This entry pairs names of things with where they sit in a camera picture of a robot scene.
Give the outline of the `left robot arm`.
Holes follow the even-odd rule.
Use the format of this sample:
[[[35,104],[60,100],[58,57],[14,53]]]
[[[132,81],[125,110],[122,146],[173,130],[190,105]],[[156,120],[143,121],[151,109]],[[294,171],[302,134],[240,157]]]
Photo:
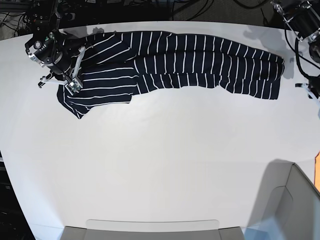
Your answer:
[[[299,72],[308,83],[297,83],[295,86],[304,87],[308,97],[320,98],[320,77],[308,75],[301,66],[304,60],[315,67],[320,67],[320,11],[314,6],[317,0],[272,0],[274,10],[282,17],[285,25],[294,32],[295,42],[291,49],[295,54],[296,65]],[[299,52],[299,43],[307,41],[308,53],[311,60],[303,57]]]

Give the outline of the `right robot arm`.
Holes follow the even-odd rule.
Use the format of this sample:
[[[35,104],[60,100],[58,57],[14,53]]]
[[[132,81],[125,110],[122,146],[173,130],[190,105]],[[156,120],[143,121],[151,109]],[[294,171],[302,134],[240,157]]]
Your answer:
[[[25,43],[28,57],[57,75],[65,75],[71,59],[63,47],[61,22],[74,21],[84,0],[35,0],[27,12],[32,38]]]

